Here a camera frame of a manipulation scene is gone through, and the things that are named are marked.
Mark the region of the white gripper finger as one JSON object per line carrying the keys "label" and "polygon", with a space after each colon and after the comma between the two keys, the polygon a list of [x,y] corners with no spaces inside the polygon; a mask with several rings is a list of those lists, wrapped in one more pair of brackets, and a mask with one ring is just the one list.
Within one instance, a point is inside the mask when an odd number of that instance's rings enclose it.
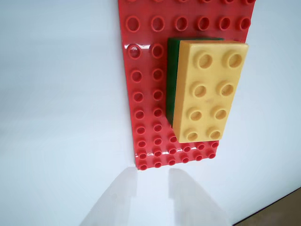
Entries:
{"label": "white gripper finger", "polygon": [[169,198],[174,201],[176,226],[230,226],[224,210],[187,172],[170,169]]}
{"label": "white gripper finger", "polygon": [[136,196],[137,170],[124,169],[108,186],[80,223],[81,226],[126,226],[130,202]]}

